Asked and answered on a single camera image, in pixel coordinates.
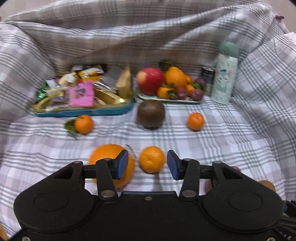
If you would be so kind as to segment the large orange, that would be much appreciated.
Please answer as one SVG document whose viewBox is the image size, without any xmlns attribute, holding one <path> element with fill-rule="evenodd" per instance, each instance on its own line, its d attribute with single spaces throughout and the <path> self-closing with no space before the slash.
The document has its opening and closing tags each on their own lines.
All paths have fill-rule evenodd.
<svg viewBox="0 0 296 241">
<path fill-rule="evenodd" d="M 118 156 L 118 154 L 122 150 L 125 150 L 125 148 L 116 144 L 107 144 L 107 145 L 99 146 L 91 154 L 88 160 L 88 164 L 93 165 L 98 160 L 101 160 L 104 158 L 114 159 Z M 128 153 L 128 165 L 126 167 L 123 177 L 119 180 L 113 180 L 116 190 L 121 191 L 126 185 L 128 185 L 128 183 L 131 181 L 133 177 L 134 167 L 135 167 L 135 163 L 134 163 L 132 154 Z"/>
</svg>

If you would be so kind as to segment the dark brown round fruit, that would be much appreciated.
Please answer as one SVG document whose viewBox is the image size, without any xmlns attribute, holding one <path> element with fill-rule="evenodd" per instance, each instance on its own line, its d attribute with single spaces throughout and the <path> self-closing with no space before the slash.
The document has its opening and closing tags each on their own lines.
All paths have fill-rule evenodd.
<svg viewBox="0 0 296 241">
<path fill-rule="evenodd" d="M 165 107 L 158 100 L 145 100 L 137 108 L 137 124 L 144 128 L 160 128 L 165 116 Z"/>
</svg>

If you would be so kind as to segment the light brown kiwi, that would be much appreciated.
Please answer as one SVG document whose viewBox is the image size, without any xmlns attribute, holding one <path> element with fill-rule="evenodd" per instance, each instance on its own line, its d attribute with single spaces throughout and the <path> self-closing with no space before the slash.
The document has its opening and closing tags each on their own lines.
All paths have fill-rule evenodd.
<svg viewBox="0 0 296 241">
<path fill-rule="evenodd" d="M 259 183 L 267 188 L 269 188 L 270 190 L 276 192 L 275 186 L 272 182 L 268 181 L 268 180 L 260 180 Z"/>
</svg>

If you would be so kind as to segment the plum on plate right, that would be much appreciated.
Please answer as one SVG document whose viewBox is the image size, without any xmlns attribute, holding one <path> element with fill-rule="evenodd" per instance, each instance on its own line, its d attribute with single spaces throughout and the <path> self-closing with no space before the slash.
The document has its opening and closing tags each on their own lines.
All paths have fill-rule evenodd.
<svg viewBox="0 0 296 241">
<path fill-rule="evenodd" d="M 191 98 L 193 101 L 201 101 L 204 96 L 204 92 L 201 89 L 194 89 L 191 93 Z"/>
</svg>

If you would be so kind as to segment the pink snack packet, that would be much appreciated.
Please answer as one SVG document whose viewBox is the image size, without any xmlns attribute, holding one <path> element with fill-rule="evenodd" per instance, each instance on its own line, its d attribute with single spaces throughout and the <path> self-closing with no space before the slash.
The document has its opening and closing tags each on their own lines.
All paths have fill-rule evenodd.
<svg viewBox="0 0 296 241">
<path fill-rule="evenodd" d="M 90 107 L 95 99 L 93 82 L 83 81 L 69 88 L 69 105 L 71 107 Z"/>
</svg>

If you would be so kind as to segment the white fruit plate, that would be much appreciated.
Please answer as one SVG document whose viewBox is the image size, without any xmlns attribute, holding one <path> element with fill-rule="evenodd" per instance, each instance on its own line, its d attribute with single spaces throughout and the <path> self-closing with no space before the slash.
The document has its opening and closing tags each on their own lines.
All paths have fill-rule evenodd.
<svg viewBox="0 0 296 241">
<path fill-rule="evenodd" d="M 191 98 L 187 97 L 185 100 L 181 99 L 165 99 L 165 98 L 159 98 L 157 96 L 148 96 L 141 92 L 137 93 L 137 97 L 142 100 L 157 100 L 161 102 L 167 102 L 167 103 L 182 103 L 182 104 L 200 104 L 201 101 L 194 101 Z"/>
</svg>

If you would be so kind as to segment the mandarin on plate front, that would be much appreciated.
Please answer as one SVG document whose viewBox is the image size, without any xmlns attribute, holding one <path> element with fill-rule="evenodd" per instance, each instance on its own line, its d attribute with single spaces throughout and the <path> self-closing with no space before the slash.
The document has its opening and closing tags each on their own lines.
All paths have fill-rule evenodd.
<svg viewBox="0 0 296 241">
<path fill-rule="evenodd" d="M 161 99 L 171 99 L 171 91 L 170 87 L 161 86 L 157 91 L 157 96 Z"/>
</svg>

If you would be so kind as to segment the teal snack tray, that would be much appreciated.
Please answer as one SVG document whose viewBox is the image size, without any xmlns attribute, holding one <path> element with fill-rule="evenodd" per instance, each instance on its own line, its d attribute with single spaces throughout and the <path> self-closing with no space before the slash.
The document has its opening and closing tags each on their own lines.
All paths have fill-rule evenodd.
<svg viewBox="0 0 296 241">
<path fill-rule="evenodd" d="M 38 117 L 70 118 L 80 115 L 102 116 L 121 115 L 129 112 L 135 103 L 133 96 L 123 99 L 116 94 L 104 90 L 95 93 L 94 106 L 70 107 L 68 104 L 53 104 L 53 99 L 46 97 L 33 105 L 33 110 Z"/>
</svg>

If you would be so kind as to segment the plum on plate back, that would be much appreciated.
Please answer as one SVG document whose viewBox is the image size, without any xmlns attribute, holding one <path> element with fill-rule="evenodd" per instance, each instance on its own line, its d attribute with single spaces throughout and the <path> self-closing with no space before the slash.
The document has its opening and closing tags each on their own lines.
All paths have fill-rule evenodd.
<svg viewBox="0 0 296 241">
<path fill-rule="evenodd" d="M 203 88 L 206 87 L 206 82 L 205 82 L 205 80 L 204 80 L 203 78 L 201 78 L 201 77 L 196 78 L 196 79 L 194 80 L 194 82 L 195 82 L 196 84 L 200 84 Z"/>
</svg>

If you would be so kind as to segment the mandarin on plate back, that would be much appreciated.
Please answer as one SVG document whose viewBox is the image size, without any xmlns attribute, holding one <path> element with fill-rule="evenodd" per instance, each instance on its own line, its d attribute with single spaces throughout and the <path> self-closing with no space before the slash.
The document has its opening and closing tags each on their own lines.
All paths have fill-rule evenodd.
<svg viewBox="0 0 296 241">
<path fill-rule="evenodd" d="M 186 75 L 186 80 L 187 80 L 187 83 L 188 83 L 188 84 L 191 84 L 191 83 L 194 82 L 194 80 L 192 79 L 192 77 L 189 76 L 189 75 Z"/>
</svg>

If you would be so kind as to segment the orange on plate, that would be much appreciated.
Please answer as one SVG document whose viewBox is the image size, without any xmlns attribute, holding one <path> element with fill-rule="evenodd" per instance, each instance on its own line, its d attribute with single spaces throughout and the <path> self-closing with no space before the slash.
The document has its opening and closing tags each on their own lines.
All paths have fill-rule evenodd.
<svg viewBox="0 0 296 241">
<path fill-rule="evenodd" d="M 165 72 L 166 85 L 174 88 L 185 87 L 187 85 L 187 77 L 182 70 L 171 66 Z"/>
</svg>

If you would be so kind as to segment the cartoon cat water bottle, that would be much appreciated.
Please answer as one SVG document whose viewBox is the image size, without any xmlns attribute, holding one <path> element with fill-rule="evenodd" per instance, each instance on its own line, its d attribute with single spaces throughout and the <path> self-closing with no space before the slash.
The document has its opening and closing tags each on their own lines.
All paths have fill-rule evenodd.
<svg viewBox="0 0 296 241">
<path fill-rule="evenodd" d="M 213 101 L 229 103 L 238 67 L 238 56 L 239 49 L 234 43 L 223 41 L 220 44 L 211 92 Z"/>
</svg>

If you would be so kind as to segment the dark drink can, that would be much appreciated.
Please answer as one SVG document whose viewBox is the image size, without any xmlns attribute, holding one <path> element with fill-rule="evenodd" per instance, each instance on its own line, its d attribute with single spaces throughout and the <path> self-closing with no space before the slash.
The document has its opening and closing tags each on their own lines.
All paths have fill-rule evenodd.
<svg viewBox="0 0 296 241">
<path fill-rule="evenodd" d="M 201 71 L 201 77 L 206 82 L 205 94 L 210 96 L 213 88 L 214 77 L 216 69 L 212 66 L 203 66 Z"/>
</svg>

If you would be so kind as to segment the red apple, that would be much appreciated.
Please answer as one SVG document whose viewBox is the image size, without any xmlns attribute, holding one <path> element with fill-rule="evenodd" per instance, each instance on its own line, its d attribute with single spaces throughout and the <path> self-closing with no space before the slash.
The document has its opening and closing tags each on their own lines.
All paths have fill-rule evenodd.
<svg viewBox="0 0 296 241">
<path fill-rule="evenodd" d="M 136 81 L 141 93 L 154 96 L 165 82 L 165 75 L 159 68 L 148 67 L 137 73 Z"/>
</svg>

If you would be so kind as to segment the plaid bed sheet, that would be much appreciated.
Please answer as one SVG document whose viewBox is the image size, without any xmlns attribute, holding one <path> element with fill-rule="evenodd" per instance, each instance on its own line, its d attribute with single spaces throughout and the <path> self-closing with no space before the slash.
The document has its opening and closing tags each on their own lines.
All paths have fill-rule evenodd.
<svg viewBox="0 0 296 241">
<path fill-rule="evenodd" d="M 39 118 L 37 89 L 75 64 L 129 65 L 133 73 L 172 61 L 196 77 L 214 65 L 222 41 L 239 48 L 229 104 L 167 104 L 161 128 L 135 123 L 137 111 L 96 116 L 76 139 L 65 118 Z M 187 126 L 192 113 L 205 123 Z M 1 22 L 1 225 L 13 236 L 18 194 L 100 145 L 174 150 L 203 164 L 222 161 L 269 180 L 295 199 L 295 34 L 262 1 L 58 1 Z"/>
</svg>

